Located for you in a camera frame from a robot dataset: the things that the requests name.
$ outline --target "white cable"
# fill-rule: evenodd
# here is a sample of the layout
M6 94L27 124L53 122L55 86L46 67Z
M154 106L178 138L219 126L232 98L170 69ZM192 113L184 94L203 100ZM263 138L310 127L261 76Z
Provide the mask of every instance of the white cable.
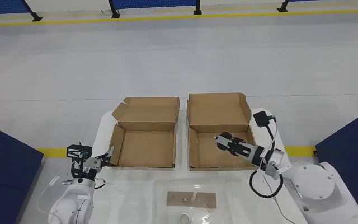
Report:
M262 177L264 178L266 184L268 185L268 187L270 188L270 191L271 191L271 193L272 193L272 189L271 189L271 186L269 185L269 182L266 180L265 176L262 176ZM281 215L282 215L287 221L291 222L292 224L295 224L293 221L291 221L291 220L289 220L288 218L286 218L286 216L282 213L282 210L281 210L281 208L280 208L280 205L279 205L279 203L277 202L277 198L276 198L276 197L273 197L273 200L276 202L277 207L279 208L279 211L280 211Z
M50 214L50 215L55 216L55 217L60 221L60 224L61 224L61 219L60 219L60 217L58 217L58 215L53 214L53 213L51 213L51 212L46 212L46 211L41 210L40 207L39 207L39 201L40 201L40 198L42 197L42 195L44 194L44 192L46 191L46 189L47 189L47 188L50 186L50 184L52 183L52 181L54 181L55 178L57 178L65 169L67 169L68 167L72 166L72 164L73 164L74 162L75 162L75 161L73 161L69 166L67 166L67 167L64 168L63 170L61 170L61 171L49 182L49 184L46 186L46 188L41 192L39 198L37 199L37 203L36 203L37 210L39 210L39 211L42 212L42 213Z

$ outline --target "cardboard box lid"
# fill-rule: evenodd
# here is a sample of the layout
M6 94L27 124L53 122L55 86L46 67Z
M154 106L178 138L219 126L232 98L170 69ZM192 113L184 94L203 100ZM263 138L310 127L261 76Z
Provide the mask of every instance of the cardboard box lid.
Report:
M179 97L127 97L112 113L119 122L174 123Z
M189 94L187 117L189 125L248 125L251 110L242 93Z

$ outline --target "cardboard box flap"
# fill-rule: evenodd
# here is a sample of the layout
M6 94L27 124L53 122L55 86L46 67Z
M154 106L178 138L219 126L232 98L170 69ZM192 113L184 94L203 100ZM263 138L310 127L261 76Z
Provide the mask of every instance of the cardboard box flap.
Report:
M249 125L251 110L246 96L231 94L189 94L187 112L190 125Z
M189 128L189 167L199 167L199 149L197 148L196 131Z
M125 98L112 113L119 122L174 123L179 114L179 97Z
M124 130L118 125L115 125L112 133L111 143L108 148L108 150L110 150L111 147L114 146L110 164L118 165L123 138L124 138Z

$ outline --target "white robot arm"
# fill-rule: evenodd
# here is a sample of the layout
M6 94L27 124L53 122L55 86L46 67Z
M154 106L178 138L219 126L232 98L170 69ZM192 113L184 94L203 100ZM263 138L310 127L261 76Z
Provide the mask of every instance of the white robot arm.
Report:
M219 149L248 160L274 179L280 178L280 185L275 192L262 195L252 186L252 178L257 172L254 171L249 180L250 188L262 198L273 198L280 191L283 178L287 178L289 181L285 182L286 187L308 223L357 224L358 205L338 172L326 162L298 166L282 162L285 152L275 148L274 136L269 129L270 119L276 121L275 117L267 116L264 111L253 117L259 127L267 128L272 139L271 148L248 144L228 132L215 137Z
M102 167L109 164L114 147L108 153L91 157L92 147L71 145L67 148L67 157L72 158L72 181L62 184L68 185L65 193L52 206L49 224L88 224L93 211L93 192L105 185L95 187L95 177Z

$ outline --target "black cable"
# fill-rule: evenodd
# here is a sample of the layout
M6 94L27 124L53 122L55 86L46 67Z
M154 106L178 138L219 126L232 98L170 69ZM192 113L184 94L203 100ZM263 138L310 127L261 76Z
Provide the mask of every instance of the black cable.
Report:
M271 140L274 140L274 135L272 134L270 127L268 125L265 127L267 128L267 131L270 134Z
M106 181L105 181L104 179L102 179L102 180L103 180L103 184L102 184L101 186L99 186L99 187L96 187L95 190L97 190L97 189L99 189L99 188L103 188L103 186L106 185Z
M270 134L271 140L274 140L274 135L272 134L270 127L268 125L265 127L267 128L267 131ZM275 141L272 142L271 150L274 150L274 148L275 148Z
M250 180L249 180L249 185L250 185L250 188L253 192L255 192L255 194L257 194L259 197L261 198L273 198L274 196L276 196L279 191L281 190L283 184L284 184L284 178L282 177L282 174L280 174L280 185L279 187L276 189L275 192L273 192L271 195L263 195L263 194L260 194L255 188L253 188L252 186L252 178L253 176L257 173L257 170L255 170L251 175L250 175Z

